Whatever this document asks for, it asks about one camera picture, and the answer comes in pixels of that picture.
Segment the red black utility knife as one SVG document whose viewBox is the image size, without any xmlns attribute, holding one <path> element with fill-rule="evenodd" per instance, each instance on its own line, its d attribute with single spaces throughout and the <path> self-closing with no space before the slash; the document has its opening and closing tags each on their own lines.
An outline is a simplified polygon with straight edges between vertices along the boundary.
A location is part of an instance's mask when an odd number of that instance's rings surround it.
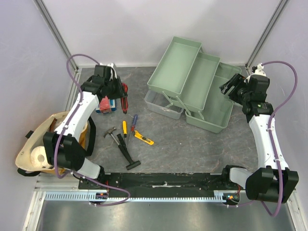
<svg viewBox="0 0 308 231">
<path fill-rule="evenodd" d="M 128 86 L 125 83 L 122 83 L 122 88 L 124 91 L 124 97 L 121 98 L 121 107 L 124 114 L 128 112 Z"/>
</svg>

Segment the translucent green tool box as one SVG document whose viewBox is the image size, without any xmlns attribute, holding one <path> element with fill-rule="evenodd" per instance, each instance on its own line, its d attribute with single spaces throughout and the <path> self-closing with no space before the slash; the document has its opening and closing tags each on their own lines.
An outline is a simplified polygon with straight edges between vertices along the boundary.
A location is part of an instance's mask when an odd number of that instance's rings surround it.
<svg viewBox="0 0 308 231">
<path fill-rule="evenodd" d="M 173 37 L 147 82 L 148 109 L 204 130 L 220 133 L 229 123 L 234 103 L 219 87 L 241 68 L 203 52 L 198 41 Z"/>
</svg>

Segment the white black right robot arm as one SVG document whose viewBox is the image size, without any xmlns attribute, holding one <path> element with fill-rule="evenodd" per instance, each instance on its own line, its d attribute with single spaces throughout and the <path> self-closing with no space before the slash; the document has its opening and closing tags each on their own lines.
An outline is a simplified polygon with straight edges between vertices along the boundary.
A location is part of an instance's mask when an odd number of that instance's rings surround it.
<svg viewBox="0 0 308 231">
<path fill-rule="evenodd" d="M 220 86 L 221 93 L 243 107 L 258 154 L 258 169 L 254 173 L 244 167 L 227 165 L 228 173 L 220 177 L 220 183 L 228 190 L 240 185 L 250 200 L 284 204 L 295 189 L 299 176 L 289 169 L 280 150 L 275 120 L 271 117 L 274 109 L 266 102 L 269 83 L 270 79 L 263 75 L 253 74 L 246 80 L 241 74 L 235 74 Z"/>
</svg>

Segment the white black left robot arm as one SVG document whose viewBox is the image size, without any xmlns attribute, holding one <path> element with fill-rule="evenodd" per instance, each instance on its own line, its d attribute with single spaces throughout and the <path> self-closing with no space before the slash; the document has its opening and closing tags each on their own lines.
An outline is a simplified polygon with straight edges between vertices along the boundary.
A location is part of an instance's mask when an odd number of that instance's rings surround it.
<svg viewBox="0 0 308 231">
<path fill-rule="evenodd" d="M 94 75 L 77 87 L 79 93 L 73 107 L 53 132 L 44 134 L 43 145 L 47 161 L 55 169 L 71 170 L 89 178 L 95 189 L 101 189 L 106 183 L 104 168 L 87 159 L 93 148 L 83 148 L 79 138 L 85 124 L 93 123 L 90 116 L 104 97 L 126 98 L 127 93 L 113 63 L 96 65 Z"/>
</svg>

